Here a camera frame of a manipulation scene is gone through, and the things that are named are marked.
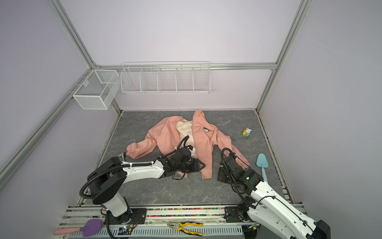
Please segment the pink Snoopy zip jacket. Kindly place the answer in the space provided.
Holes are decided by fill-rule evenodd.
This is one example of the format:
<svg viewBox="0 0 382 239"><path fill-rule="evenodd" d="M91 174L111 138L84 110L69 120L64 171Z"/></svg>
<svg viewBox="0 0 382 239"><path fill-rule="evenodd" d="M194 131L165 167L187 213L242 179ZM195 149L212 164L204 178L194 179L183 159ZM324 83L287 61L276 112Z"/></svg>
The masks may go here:
<svg viewBox="0 0 382 239"><path fill-rule="evenodd" d="M188 121L182 116L171 116L162 119L154 125L141 142L134 142L127 146L126 155L139 159L158 147L162 154L175 150L185 136L189 136L191 146L195 149L193 157L201 160L206 167L201 170L203 179L212 178L212 153L216 145L219 149L229 148L239 156L238 164L242 168L249 167L249 161L232 144L229 136L221 132L215 125L207 122L205 114L196 110L193 120Z"/></svg>

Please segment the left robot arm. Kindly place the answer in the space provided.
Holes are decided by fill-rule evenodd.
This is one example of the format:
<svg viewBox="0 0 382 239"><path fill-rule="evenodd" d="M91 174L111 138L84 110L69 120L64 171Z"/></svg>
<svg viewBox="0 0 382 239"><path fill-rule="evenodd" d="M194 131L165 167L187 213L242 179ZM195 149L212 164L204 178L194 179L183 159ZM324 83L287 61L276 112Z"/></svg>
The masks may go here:
<svg viewBox="0 0 382 239"><path fill-rule="evenodd" d="M127 162L127 153L112 157L88 175L86 183L81 187L79 195L84 199L91 199L94 205L103 206L114 218L131 217L127 200L120 195L119 189L123 184L146 178L176 179L176 173L182 173L178 180L186 174L199 172L206 165L192 157L193 147L187 145L186 136L176 146L175 150L154 161Z"/></svg>

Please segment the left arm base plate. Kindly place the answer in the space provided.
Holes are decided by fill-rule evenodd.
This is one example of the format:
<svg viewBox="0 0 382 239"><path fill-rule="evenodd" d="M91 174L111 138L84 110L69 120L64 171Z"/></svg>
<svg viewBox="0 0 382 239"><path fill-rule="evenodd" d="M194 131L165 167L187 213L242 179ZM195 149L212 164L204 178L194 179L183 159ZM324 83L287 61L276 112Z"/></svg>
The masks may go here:
<svg viewBox="0 0 382 239"><path fill-rule="evenodd" d="M141 225L145 224L147 214L147 208L130 208L129 211L125 212L119 217L115 217L111 212L107 211L106 218L110 225L122 225L122 224L132 224Z"/></svg>

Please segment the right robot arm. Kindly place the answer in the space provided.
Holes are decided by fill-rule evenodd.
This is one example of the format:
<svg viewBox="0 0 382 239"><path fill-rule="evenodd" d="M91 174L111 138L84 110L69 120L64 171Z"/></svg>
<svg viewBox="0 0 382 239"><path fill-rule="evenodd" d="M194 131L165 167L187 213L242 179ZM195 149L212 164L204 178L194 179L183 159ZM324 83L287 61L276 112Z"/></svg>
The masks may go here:
<svg viewBox="0 0 382 239"><path fill-rule="evenodd" d="M242 168L240 159L229 148L221 151L218 179L227 183L241 198L244 221L254 221L282 239L329 239L330 226L323 220L305 215L279 195L250 167Z"/></svg>

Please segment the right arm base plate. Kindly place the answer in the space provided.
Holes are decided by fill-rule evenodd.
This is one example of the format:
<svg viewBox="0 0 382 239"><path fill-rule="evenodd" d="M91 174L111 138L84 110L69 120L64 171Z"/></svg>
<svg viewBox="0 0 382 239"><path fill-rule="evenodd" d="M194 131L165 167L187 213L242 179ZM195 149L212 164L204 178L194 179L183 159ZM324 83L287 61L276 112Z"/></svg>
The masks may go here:
<svg viewBox="0 0 382 239"><path fill-rule="evenodd" d="M224 219L228 223L248 223L252 220L248 215L249 208L239 205L224 208Z"/></svg>

